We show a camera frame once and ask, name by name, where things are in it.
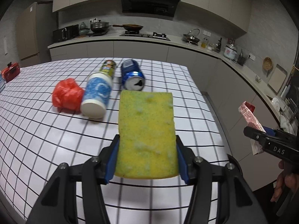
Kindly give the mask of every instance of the red container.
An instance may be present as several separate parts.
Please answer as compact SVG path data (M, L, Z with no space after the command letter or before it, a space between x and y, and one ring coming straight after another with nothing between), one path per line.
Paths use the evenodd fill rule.
M2 72L2 78L6 81L6 82L10 82L11 80L13 80L17 75L20 74L20 66L18 63L14 63L11 64L11 62L9 64L7 64L7 68L5 68Z

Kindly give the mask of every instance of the wine bottle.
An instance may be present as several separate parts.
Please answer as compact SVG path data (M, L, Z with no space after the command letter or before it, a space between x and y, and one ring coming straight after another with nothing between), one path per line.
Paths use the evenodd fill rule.
M216 45L216 48L221 50L221 40L222 38L220 38L220 40L218 40L218 44Z

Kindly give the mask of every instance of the blue gripper pad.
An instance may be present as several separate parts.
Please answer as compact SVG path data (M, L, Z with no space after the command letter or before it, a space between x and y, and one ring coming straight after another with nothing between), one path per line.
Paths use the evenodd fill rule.
M264 126L263 126L263 128L264 128L265 132L266 132L269 136L275 136L275 132L274 132L273 129L268 128L268 127L264 127Z
M106 174L105 174L105 181L106 183L109 183L109 181L113 178L115 167L116 167L116 161L117 161L117 153L118 153L118 147L119 147L119 140L116 143L109 160L106 165Z
M176 145L176 150L178 152L178 169L180 172L181 179L184 180L185 184L188 184L189 177L188 177L187 164L185 162L183 154L182 154L180 148L178 147L178 145Z

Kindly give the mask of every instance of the range hood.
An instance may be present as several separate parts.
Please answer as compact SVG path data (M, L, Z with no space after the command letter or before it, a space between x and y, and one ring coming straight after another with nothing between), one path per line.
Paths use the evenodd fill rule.
M173 17L180 0L121 0L123 13L150 13Z

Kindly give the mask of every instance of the table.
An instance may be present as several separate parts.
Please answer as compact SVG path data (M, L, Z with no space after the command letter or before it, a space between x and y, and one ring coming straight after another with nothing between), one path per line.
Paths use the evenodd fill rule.
M86 87L87 76L113 59L118 68L107 113L101 120L52 106L57 82L75 78ZM126 58L60 60L22 68L0 93L0 190L26 220L56 167L84 163L118 134L120 67ZM146 77L144 91L172 92L176 134L195 155L224 166L224 144L209 107L184 66L137 60ZM215 222L217 183L213 183L209 224ZM133 180L114 176L102 185L111 224L178 223L186 216L192 186L179 176ZM77 183L79 223L84 222L81 184Z

